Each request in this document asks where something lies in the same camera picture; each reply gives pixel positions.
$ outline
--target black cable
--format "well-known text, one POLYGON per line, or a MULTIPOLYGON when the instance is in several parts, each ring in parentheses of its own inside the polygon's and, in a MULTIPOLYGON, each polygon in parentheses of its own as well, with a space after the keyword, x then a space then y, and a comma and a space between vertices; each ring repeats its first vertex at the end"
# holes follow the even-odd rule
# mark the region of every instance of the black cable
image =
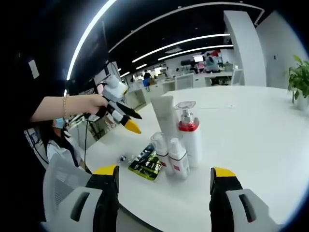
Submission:
POLYGON ((29 131, 28 131, 28 130, 26 130, 26 131, 27 131, 27 134, 28 134, 28 136, 29 136, 29 139, 30 139, 30 141, 31 141, 31 144, 32 144, 33 148, 36 150, 36 152, 37 152, 38 155, 41 157, 41 159, 42 159, 45 163, 48 164, 48 162, 47 162, 45 159, 43 159, 43 157, 41 156, 41 154, 40 154, 39 151, 37 150, 37 148, 36 148, 34 142, 33 142, 32 139, 31 139, 31 135, 30 135, 29 131))
POLYGON ((85 171, 89 174, 92 174, 90 172, 90 170, 88 169, 87 165, 86 165, 86 143, 87 143, 87 130, 88 130, 88 123, 89 123, 89 119, 87 118, 87 122, 86 122, 86 134, 85 134, 85 151, 84 151, 84 163, 85 163, 85 171))

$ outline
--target yellow tip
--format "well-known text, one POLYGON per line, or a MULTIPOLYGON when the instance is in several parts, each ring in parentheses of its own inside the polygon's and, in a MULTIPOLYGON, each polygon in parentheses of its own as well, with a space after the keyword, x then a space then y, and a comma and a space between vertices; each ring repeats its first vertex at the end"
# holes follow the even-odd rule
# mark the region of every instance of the yellow tip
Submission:
POLYGON ((112 175, 114 173, 115 167, 116 167, 116 165, 111 165, 111 166, 107 166, 107 167, 101 167, 101 168, 95 170, 93 174, 97 174, 97 175, 112 175))
POLYGON ((136 134, 141 134, 141 131, 140 131, 138 125, 134 121, 132 121, 131 119, 129 119, 126 122, 125 128, 129 131, 135 132, 136 134))
POLYGON ((216 171, 216 176, 217 177, 231 177, 231 176, 236 176, 235 173, 232 171, 226 169, 226 168, 219 168, 219 167, 213 167, 216 171))

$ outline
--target black sleeve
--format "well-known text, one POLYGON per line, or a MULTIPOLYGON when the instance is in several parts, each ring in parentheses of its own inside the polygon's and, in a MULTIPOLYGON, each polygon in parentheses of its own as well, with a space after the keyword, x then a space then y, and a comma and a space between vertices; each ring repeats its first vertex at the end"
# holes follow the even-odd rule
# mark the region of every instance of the black sleeve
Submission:
POLYGON ((27 60, 13 63, 13 78, 9 84, 10 112, 19 129, 27 129, 30 119, 44 98, 44 86, 33 79, 27 60))

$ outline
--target bracelet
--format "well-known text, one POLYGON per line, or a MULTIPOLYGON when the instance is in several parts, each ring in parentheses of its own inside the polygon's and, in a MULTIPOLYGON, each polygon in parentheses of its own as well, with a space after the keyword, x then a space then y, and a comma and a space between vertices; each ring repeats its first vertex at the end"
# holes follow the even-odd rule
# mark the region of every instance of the bracelet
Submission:
POLYGON ((69 95, 66 94, 64 97, 63 97, 63 111, 64 111, 64 119, 68 119, 68 111, 67 111, 67 97, 69 95))

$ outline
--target bottle cap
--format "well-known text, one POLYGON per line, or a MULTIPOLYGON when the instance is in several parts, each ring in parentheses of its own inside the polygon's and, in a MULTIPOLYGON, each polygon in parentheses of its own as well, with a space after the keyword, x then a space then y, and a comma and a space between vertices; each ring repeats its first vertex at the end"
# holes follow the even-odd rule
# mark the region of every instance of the bottle cap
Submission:
POLYGON ((196 102, 195 101, 182 101, 180 103, 178 103, 175 106, 176 110, 182 110, 182 118, 181 121, 183 123, 193 123, 194 122, 194 118, 193 118, 193 114, 190 112, 190 109, 192 109, 195 106, 196 102))
POLYGON ((180 160, 184 156, 185 152, 186 150, 178 138, 173 138, 170 140, 169 155, 172 158, 180 160))
POLYGON ((156 132, 150 139, 158 155, 165 156, 168 153, 168 145, 165 142, 162 132, 156 132))

